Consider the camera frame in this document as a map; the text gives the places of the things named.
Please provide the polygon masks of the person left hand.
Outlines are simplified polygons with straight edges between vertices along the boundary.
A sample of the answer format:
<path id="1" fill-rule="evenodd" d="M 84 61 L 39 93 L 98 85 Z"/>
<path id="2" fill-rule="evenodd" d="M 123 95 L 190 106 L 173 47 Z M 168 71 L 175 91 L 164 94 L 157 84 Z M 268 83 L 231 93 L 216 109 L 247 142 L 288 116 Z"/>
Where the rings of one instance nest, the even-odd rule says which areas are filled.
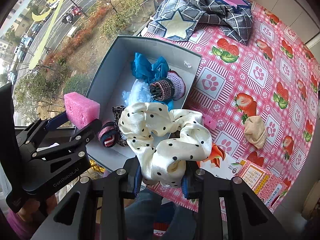
<path id="1" fill-rule="evenodd" d="M 43 221 L 57 206 L 55 195 L 49 197 L 45 202 L 36 199 L 29 199 L 17 213 L 25 222 Z"/>

